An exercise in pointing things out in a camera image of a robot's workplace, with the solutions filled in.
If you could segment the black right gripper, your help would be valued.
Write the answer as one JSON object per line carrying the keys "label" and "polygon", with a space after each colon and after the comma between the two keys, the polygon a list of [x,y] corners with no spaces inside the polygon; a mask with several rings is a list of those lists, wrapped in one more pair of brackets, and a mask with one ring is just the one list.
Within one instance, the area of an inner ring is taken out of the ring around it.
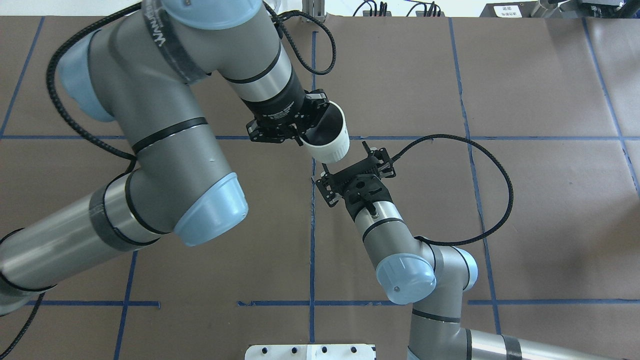
{"label": "black right gripper", "polygon": [[377,216],[379,210],[375,203],[393,202],[393,198],[382,179],[395,178],[394,160],[386,148],[373,148],[362,141],[366,152],[365,159],[354,165],[354,170],[340,170],[330,173],[324,170],[315,186],[330,208],[335,207],[343,198],[350,218],[355,221],[361,211]]}

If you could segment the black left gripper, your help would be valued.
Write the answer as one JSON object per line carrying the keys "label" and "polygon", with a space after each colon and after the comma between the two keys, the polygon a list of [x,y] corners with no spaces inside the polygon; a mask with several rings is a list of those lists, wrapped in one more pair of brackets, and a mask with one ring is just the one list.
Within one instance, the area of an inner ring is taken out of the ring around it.
{"label": "black left gripper", "polygon": [[[241,99],[254,115],[246,125],[247,136],[252,142],[281,144],[293,140],[303,146],[300,136],[317,128],[329,107],[324,89],[305,92],[297,75],[284,77],[268,75],[241,83]],[[298,113],[298,130],[294,124]]]}

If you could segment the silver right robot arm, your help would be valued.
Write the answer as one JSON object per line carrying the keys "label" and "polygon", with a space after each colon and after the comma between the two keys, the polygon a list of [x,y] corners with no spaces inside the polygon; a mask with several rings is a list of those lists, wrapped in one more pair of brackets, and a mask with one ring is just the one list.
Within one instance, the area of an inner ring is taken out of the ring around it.
{"label": "silver right robot arm", "polygon": [[[469,154],[471,182],[482,233],[468,239],[435,241],[413,235],[400,214],[385,179],[395,178],[401,157],[416,146],[435,141],[461,142]],[[639,185],[626,141],[610,138],[499,140],[501,150],[517,153],[512,161],[516,181],[542,177],[551,186],[539,191],[530,209],[518,210],[514,184],[483,139],[450,134],[419,137],[390,156],[386,148],[363,142],[366,156],[338,172],[322,165],[314,181],[318,197],[329,207],[343,202],[368,253],[377,282],[393,305],[411,305],[409,360],[601,360],[585,353],[505,334],[501,306],[622,305],[627,299],[501,298],[496,289],[489,240],[512,214],[520,228],[501,243],[512,249],[506,265],[522,274],[510,280],[541,285],[535,276],[551,281],[557,294],[571,294],[585,276],[590,285],[615,289],[610,281],[626,285],[621,295],[639,302]],[[526,227],[526,214],[542,221]]]}

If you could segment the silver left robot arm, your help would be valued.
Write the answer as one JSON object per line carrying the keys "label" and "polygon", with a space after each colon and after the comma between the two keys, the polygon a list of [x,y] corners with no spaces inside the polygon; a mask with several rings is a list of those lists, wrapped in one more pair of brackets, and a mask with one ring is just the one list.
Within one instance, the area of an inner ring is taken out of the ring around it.
{"label": "silver left robot arm", "polygon": [[218,72],[253,114],[250,141],[324,146],[343,119],[306,91],[261,0],[143,0],[83,28],[46,68],[60,116],[130,161],[123,175],[1,240],[1,314],[60,281],[175,233],[208,242],[247,201],[191,86]]}

